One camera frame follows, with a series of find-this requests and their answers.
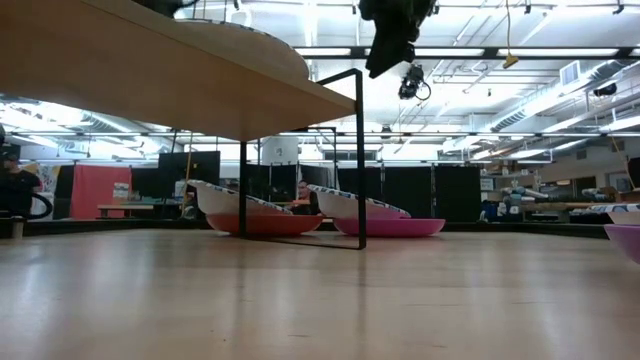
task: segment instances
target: purple bowl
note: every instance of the purple bowl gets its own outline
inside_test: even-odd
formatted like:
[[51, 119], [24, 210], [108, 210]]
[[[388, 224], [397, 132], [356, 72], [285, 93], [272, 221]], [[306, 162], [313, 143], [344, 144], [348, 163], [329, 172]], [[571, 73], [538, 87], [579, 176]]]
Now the purple bowl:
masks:
[[605, 225], [604, 229], [615, 246], [640, 264], [640, 225]]

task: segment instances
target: sign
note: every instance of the sign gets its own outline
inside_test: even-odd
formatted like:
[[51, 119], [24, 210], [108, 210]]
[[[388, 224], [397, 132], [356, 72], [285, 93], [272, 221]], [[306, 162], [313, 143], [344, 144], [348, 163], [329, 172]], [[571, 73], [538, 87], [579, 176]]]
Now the sign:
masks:
[[492, 178], [480, 179], [480, 191], [493, 191], [494, 189], [495, 185]]

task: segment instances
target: cable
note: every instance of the cable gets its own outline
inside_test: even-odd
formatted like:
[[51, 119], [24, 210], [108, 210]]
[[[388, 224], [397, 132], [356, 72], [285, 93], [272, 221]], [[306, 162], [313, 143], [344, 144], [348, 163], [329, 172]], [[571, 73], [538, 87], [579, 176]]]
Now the cable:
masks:
[[620, 160], [622, 160], [622, 164], [624, 165], [624, 170], [627, 172], [627, 176], [629, 177], [631, 190], [633, 191], [635, 190], [636, 185], [633, 183], [633, 178], [631, 177], [631, 172], [629, 171], [629, 164], [627, 162], [627, 159], [625, 159], [624, 156], [622, 156], [622, 153], [620, 152], [620, 148], [618, 147], [618, 143], [616, 142], [616, 139], [613, 136], [611, 137], [611, 141], [613, 142], [613, 146], [616, 148], [616, 153], [620, 155]]
[[426, 83], [426, 82], [424, 82], [424, 81], [422, 82], [422, 85], [426, 86], [426, 87], [427, 87], [427, 89], [429, 89], [429, 95], [427, 95], [427, 97], [426, 97], [426, 98], [421, 98], [421, 97], [419, 97], [419, 96], [416, 94], [416, 96], [415, 96], [415, 97], [416, 97], [416, 99], [418, 99], [418, 100], [420, 100], [420, 101], [427, 101], [427, 100], [429, 100], [429, 98], [431, 97], [431, 86], [429, 86], [429, 84], [427, 84], [427, 83]]
[[511, 10], [509, 9], [509, 0], [507, 2], [507, 54], [511, 55]]

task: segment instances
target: metal frame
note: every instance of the metal frame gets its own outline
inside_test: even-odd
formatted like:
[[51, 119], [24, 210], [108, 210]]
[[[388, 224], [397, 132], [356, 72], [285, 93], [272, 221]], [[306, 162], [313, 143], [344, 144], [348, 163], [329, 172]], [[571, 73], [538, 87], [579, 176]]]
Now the metal frame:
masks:
[[356, 154], [357, 154], [357, 163], [358, 163], [358, 246], [343, 246], [343, 245], [331, 245], [331, 244], [322, 244], [322, 243], [305, 243], [300, 241], [289, 241], [289, 240], [280, 240], [280, 239], [272, 239], [272, 238], [260, 238], [260, 237], [249, 237], [247, 236], [247, 203], [246, 203], [246, 195], [247, 195], [247, 142], [240, 142], [240, 221], [239, 221], [239, 235], [242, 238], [247, 240], [256, 240], [256, 241], [268, 241], [268, 242], [277, 242], [284, 244], [294, 244], [294, 245], [307, 245], [307, 246], [318, 246], [324, 248], [334, 248], [334, 249], [350, 249], [350, 250], [362, 250], [367, 247], [367, 210], [365, 199], [367, 197], [366, 194], [366, 177], [364, 172], [364, 105], [363, 105], [363, 76], [362, 71], [358, 69], [351, 69], [334, 76], [328, 77], [326, 79], [320, 80], [317, 83], [320, 85], [327, 85], [332, 82], [345, 79], [350, 76], [355, 76], [356, 82], [356, 101], [355, 101], [355, 111], [356, 111]]

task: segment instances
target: desk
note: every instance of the desk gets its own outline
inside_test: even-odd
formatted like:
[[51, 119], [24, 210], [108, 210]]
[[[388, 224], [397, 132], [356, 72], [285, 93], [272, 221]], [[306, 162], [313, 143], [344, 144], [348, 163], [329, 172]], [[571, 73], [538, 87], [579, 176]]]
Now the desk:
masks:
[[98, 210], [100, 210], [100, 217], [108, 218], [109, 211], [111, 210], [123, 210], [124, 217], [131, 217], [132, 210], [151, 210], [153, 211], [153, 205], [98, 205]]

